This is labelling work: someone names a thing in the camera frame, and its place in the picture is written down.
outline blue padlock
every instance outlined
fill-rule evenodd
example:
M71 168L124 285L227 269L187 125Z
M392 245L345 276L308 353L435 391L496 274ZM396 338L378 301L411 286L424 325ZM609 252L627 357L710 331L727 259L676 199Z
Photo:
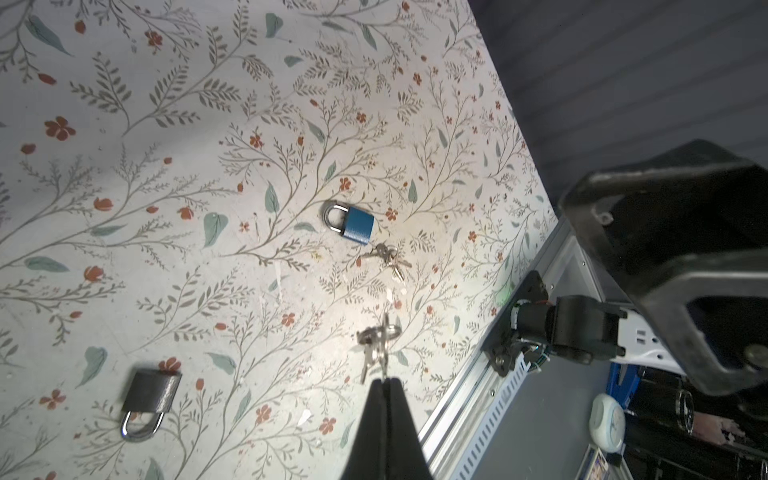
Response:
M344 217L344 224L341 228L334 227L330 223L329 215L331 210L341 210L346 214ZM371 240L371 233L373 233L373 215L358 210L355 207L342 207L341 205L334 204L326 208L323 219L329 229L334 232L341 233L344 238L349 238L357 243L367 245Z

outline red flower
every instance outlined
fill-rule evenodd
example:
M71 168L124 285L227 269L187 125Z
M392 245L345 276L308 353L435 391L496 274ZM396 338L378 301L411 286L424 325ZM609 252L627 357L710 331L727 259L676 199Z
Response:
M161 360L157 367L161 372L175 373L181 368L181 362L176 360L175 356L172 356L168 360Z
M56 85L56 79L53 78L51 75L44 74L44 73L38 73L38 78L44 84Z
M194 212L189 207L182 207L176 213L181 214L182 220L192 220L192 217L194 216Z
M56 478L56 472L48 472L48 474L45 476L45 480L53 480ZM40 477L35 477L35 480L43 480Z
M256 135L256 133L253 133L253 136L250 138L250 144L253 145L256 148L261 148L264 146L264 142L261 141L261 136Z
M94 208L100 212L108 212L109 210L112 210L112 200L96 197L96 200L94 200Z
M163 37L156 31L147 30L144 35L149 38L147 44L151 47L160 48L163 44Z
M104 275L104 271L97 266L90 266L83 272L83 277L89 282L97 282L101 280L102 275Z
M67 140L70 135L74 135L74 128L69 127L69 122L64 117L56 117L56 121L46 121L45 126L48 129L45 134L49 137L56 137L60 141Z
M323 424L320 426L319 430L323 433L323 435L328 435L333 431L333 425L336 423L336 419L329 419L328 417L323 419Z
M256 409L256 424L261 425L270 419L272 409L265 403L260 409Z
M56 389L53 392L51 392L51 396L47 397L40 397L40 405L48 404L48 410L56 410L56 405L59 403L64 403L64 401L67 399L66 395L61 394L61 390Z
M284 326L291 326L296 322L296 314L291 313L284 313L283 314L283 321L281 322Z

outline gray corrugated wall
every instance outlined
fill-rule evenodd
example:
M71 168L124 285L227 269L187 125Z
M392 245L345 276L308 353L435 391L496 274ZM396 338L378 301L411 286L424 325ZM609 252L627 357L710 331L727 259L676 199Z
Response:
M553 202L694 138L768 167L768 0L471 0Z

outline floral tablecloth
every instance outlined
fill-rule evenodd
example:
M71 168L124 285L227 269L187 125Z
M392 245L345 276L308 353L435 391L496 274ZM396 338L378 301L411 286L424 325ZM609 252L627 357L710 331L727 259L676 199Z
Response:
M355 332L421 425L554 225L463 0L5 0L0 88L3 479L338 478Z

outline bunch of keys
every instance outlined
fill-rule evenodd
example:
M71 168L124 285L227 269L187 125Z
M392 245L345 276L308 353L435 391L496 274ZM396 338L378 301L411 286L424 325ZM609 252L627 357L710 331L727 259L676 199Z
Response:
M404 266L405 268L410 268L413 266L410 262L400 258L399 251L396 247L388 247L384 243L379 243L372 252L360 256L361 259L370 257L378 257L382 259L384 267L392 267L395 276L403 283L406 281L406 276L402 274L400 267Z
M389 314L384 313L382 324L369 327L357 333L357 343L362 345L366 353L366 361L362 366L360 383L365 385L368 369L378 363L382 367L382 377L386 378L386 367L389 364L389 341L396 339L402 333L402 328L389 325Z

